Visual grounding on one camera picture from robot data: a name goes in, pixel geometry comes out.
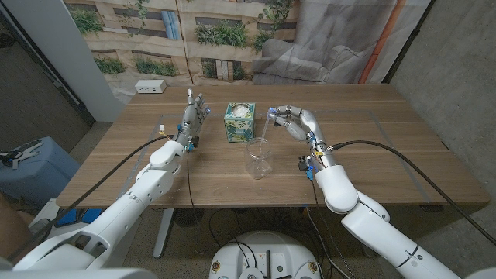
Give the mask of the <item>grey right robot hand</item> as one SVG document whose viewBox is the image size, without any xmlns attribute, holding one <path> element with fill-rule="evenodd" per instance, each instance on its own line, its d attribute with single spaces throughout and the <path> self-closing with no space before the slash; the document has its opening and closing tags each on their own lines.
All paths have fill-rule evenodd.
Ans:
<svg viewBox="0 0 496 279">
<path fill-rule="evenodd" d="M 318 121 L 309 110 L 283 105 L 269 108 L 268 117 L 283 126 L 293 138 L 307 143 L 311 153 L 308 164 L 316 172 L 336 165 Z"/>
</svg>

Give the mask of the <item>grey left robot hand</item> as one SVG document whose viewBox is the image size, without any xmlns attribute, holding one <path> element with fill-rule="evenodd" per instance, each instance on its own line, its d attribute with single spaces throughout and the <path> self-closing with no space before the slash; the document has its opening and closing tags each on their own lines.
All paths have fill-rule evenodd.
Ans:
<svg viewBox="0 0 496 279">
<path fill-rule="evenodd" d="M 202 93 L 195 97 L 192 88 L 187 91 L 187 103 L 182 123 L 177 126 L 178 132 L 173 140 L 183 145 L 187 151 L 190 151 L 193 147 L 198 146 L 198 134 L 211 109 L 205 104 Z"/>
</svg>

